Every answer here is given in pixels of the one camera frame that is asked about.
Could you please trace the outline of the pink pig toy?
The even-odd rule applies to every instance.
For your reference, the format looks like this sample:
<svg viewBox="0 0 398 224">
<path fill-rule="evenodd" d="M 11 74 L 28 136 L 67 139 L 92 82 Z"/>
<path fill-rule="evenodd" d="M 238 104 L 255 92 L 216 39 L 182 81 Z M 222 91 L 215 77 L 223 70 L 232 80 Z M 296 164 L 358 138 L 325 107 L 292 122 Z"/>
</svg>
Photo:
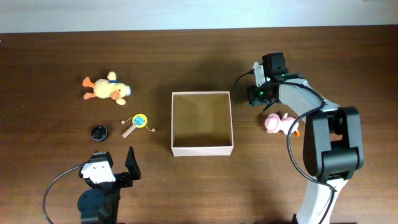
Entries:
<svg viewBox="0 0 398 224">
<path fill-rule="evenodd" d="M 293 125 L 294 121 L 295 118 L 288 116 L 287 113 L 282 117 L 276 113 L 272 113 L 266 118 L 264 126 L 268 133 L 283 132 L 285 135 L 288 135 L 289 129 Z"/>
</svg>

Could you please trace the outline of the white cardboard box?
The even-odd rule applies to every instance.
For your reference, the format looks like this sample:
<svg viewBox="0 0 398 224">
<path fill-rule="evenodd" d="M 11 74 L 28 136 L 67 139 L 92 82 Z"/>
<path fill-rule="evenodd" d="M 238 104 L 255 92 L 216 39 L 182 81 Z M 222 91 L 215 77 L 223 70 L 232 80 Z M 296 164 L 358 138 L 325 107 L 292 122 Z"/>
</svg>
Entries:
<svg viewBox="0 0 398 224">
<path fill-rule="evenodd" d="M 230 92 L 172 93 L 171 150 L 173 156 L 230 156 L 233 148 Z"/>
</svg>

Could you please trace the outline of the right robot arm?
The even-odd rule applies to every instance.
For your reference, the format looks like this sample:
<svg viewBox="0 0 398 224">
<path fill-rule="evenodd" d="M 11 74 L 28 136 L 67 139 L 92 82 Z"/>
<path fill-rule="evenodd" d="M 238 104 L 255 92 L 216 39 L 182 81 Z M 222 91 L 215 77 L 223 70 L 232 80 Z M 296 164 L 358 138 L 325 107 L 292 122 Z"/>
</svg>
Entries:
<svg viewBox="0 0 398 224">
<path fill-rule="evenodd" d="M 264 55 L 249 71 L 251 106 L 287 105 L 297 118 L 270 114 L 268 133 L 284 132 L 295 169 L 308 180 L 303 203 L 292 223 L 329 223 L 343 187 L 364 165 L 359 111 L 341 107 L 314 90 L 299 73 L 290 73 L 283 53 Z"/>
</svg>

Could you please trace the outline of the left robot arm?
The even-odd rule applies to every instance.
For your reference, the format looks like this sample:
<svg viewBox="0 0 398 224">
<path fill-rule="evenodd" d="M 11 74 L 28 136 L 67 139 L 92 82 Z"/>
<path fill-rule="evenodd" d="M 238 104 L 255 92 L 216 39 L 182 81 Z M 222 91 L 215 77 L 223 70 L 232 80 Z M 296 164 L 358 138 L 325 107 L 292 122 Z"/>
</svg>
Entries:
<svg viewBox="0 0 398 224">
<path fill-rule="evenodd" d="M 80 221 L 87 224 L 117 224 L 121 189 L 133 186 L 141 178 L 133 147 L 127 152 L 126 172 L 113 173 L 109 152 L 95 152 L 83 164 L 79 176 L 90 187 L 78 199 Z"/>
</svg>

